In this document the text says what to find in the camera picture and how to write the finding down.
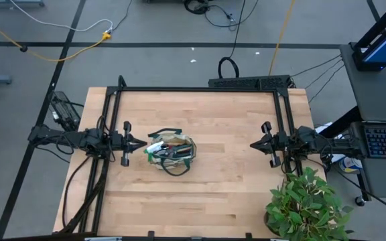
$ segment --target wooden table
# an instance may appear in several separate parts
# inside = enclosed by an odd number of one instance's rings
[[[101,115],[106,88],[90,88],[82,114],[80,130],[96,126]],[[312,118],[302,89],[290,89],[289,99],[296,128],[312,127]],[[282,109],[288,130],[285,110]],[[129,156],[130,167],[110,163],[101,221],[101,236],[204,236],[273,238],[263,223],[270,189],[281,186],[285,175],[269,166],[269,155],[249,147],[263,133],[260,126],[270,121],[273,133],[277,120],[273,95],[258,92],[123,92],[116,129],[123,121],[132,124],[131,134],[147,137],[165,127],[181,128],[198,146],[192,169],[172,177],[147,162],[143,148]],[[84,160],[84,152],[71,158],[67,180]],[[75,175],[68,191],[69,219],[84,201],[92,161]],[[324,171],[317,164],[304,162]],[[62,200],[54,230],[62,228]],[[90,230],[94,204],[88,215]]]

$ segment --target white cable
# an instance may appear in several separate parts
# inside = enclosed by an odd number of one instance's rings
[[[22,13],[26,14],[28,17],[30,17],[34,21],[36,21],[38,23],[41,23],[41,24],[44,24],[44,25],[51,25],[51,26],[55,26],[55,27],[65,27],[65,28],[68,28],[68,29],[71,29],[71,30],[74,30],[74,31],[83,32],[83,31],[87,31],[87,30],[91,29],[92,27],[94,27],[96,24],[98,24],[100,22],[107,21],[107,22],[109,22],[111,24],[111,26],[110,26],[110,28],[108,28],[108,30],[106,30],[106,32],[107,33],[111,33],[112,30],[113,30],[113,22],[111,20],[108,20],[108,19],[99,20],[96,23],[94,23],[93,25],[91,25],[90,27],[86,28],[86,29],[74,29],[74,28],[72,28],[70,26],[67,26],[67,25],[59,25],[59,24],[55,24],[55,23],[46,23],[46,22],[43,22],[43,21],[40,21],[40,20],[36,19],[35,17],[32,17],[25,10],[23,10],[21,7],[19,7],[13,0],[10,0],[10,2],[13,5],[15,5]]]

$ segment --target yellow cable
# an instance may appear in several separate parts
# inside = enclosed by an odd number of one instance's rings
[[[293,6],[294,6],[294,2],[295,2],[295,1],[296,1],[296,0],[292,0],[292,3],[290,4],[289,9],[288,9],[288,12],[287,12],[287,15],[286,15],[286,17],[285,17],[284,24],[282,25],[281,33],[279,34],[278,43],[276,44],[276,48],[275,48],[275,51],[274,51],[274,53],[273,53],[273,58],[272,58],[272,62],[271,62],[271,67],[270,67],[270,69],[269,69],[269,75],[272,74],[273,62],[274,62],[275,59],[276,59],[276,54],[278,53],[279,44],[280,44],[281,41],[282,41],[282,36],[284,35],[285,27],[287,26],[288,20],[290,19],[290,15],[292,14],[292,10],[293,10]]]
[[[12,40],[7,34],[5,34],[4,32],[2,32],[1,30],[0,30],[0,34],[1,34],[2,36],[4,36],[6,39],[8,39],[8,40],[9,40],[11,43],[13,43],[15,46],[17,46],[17,47],[19,47],[19,48],[23,48],[23,46],[21,46],[20,44],[18,44],[16,41]],[[104,33],[103,36],[102,36],[102,38],[101,38],[101,40],[99,40],[97,43],[95,43],[95,44],[93,44],[93,45],[91,45],[91,46],[88,46],[88,47],[86,47],[86,48],[84,48],[84,49],[82,49],[82,50],[76,52],[75,54],[72,54],[71,56],[68,56],[68,57],[66,57],[66,58],[59,59],[59,60],[54,60],[54,59],[46,58],[46,57],[41,56],[41,55],[39,55],[39,54],[37,54],[37,53],[35,53],[35,52],[33,52],[33,51],[30,51],[30,50],[28,50],[27,53],[29,53],[29,54],[31,54],[31,55],[37,57],[37,58],[40,58],[40,59],[42,59],[42,60],[46,60],[46,61],[50,61],[50,62],[61,62],[61,61],[69,60],[69,59],[71,59],[71,58],[77,56],[78,54],[80,54],[80,53],[86,51],[86,50],[89,50],[89,49],[91,49],[91,48],[93,48],[93,47],[98,46],[99,44],[101,44],[103,41],[109,39],[110,37],[111,37],[111,35],[110,35],[109,33]]]

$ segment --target gray floor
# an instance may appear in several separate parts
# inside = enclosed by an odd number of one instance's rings
[[[227,42],[235,33],[213,27],[203,16],[192,15],[177,1],[146,4],[134,0],[129,17],[113,34],[111,42]],[[218,1],[237,18],[241,1]],[[386,0],[374,0],[380,14],[386,10]],[[46,8],[27,10],[43,21],[70,25],[79,0],[47,0]],[[117,21],[128,4],[127,0],[87,0],[79,27],[88,26],[100,18]],[[254,4],[247,0],[245,12]],[[251,18],[242,25],[241,43],[275,43],[283,23],[289,0],[260,0]],[[225,24],[219,12],[210,18]],[[358,40],[373,24],[373,16],[365,0],[303,0],[295,4],[283,43],[345,44]],[[34,23],[17,10],[0,6],[0,28],[12,38],[29,42],[64,42],[68,31]],[[74,42],[94,42],[107,28],[105,23],[88,32],[76,33]],[[57,58],[62,48],[30,48],[51,58]],[[73,54],[79,48],[70,48]],[[95,48],[64,64],[57,90],[63,90],[72,101],[83,102],[91,86],[117,83],[122,74],[129,86],[207,86],[209,78],[217,77],[217,64],[230,54],[229,48]],[[273,49],[238,48],[233,58],[242,76],[267,75]],[[338,50],[281,49],[273,74],[295,74],[338,55]],[[19,169],[27,136],[36,122],[44,94],[55,63],[37,60],[17,48],[0,47],[0,74],[13,76],[13,84],[0,85],[0,217],[13,181]],[[305,87],[325,68],[309,71],[295,78],[299,88]],[[226,77],[233,71],[224,66]],[[311,98],[330,77],[327,73],[308,89]],[[314,123],[333,121],[355,105],[355,99],[344,69],[311,103]],[[47,116],[47,125],[55,126]],[[58,209],[68,165],[49,153],[36,150],[31,159],[25,182],[10,219],[6,238],[49,234]],[[337,173],[328,181],[344,202],[354,206],[358,190]],[[352,238],[386,240],[386,207],[371,202],[356,208],[348,228]]]

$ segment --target potted plant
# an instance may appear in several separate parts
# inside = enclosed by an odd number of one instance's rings
[[[309,167],[297,177],[289,173],[282,188],[272,189],[272,202],[266,206],[265,223],[288,240],[348,240],[344,225],[352,207],[340,208],[334,190]]]

